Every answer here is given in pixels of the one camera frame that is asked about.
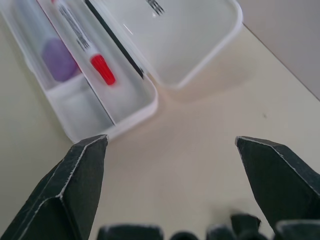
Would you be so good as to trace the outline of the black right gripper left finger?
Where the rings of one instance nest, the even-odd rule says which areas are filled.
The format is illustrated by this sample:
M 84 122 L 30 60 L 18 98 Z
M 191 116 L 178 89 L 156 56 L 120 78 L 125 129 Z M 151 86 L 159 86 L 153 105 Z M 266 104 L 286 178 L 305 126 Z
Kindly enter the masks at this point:
M 87 240 L 100 201 L 105 134 L 71 146 L 36 185 L 2 240 Z

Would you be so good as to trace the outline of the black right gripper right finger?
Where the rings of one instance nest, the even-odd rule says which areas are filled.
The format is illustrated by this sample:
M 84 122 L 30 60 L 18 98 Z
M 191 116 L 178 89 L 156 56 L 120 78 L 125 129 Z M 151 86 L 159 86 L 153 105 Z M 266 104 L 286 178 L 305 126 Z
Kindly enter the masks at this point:
M 286 145 L 237 136 L 255 201 L 276 240 L 320 238 L 320 175 Z

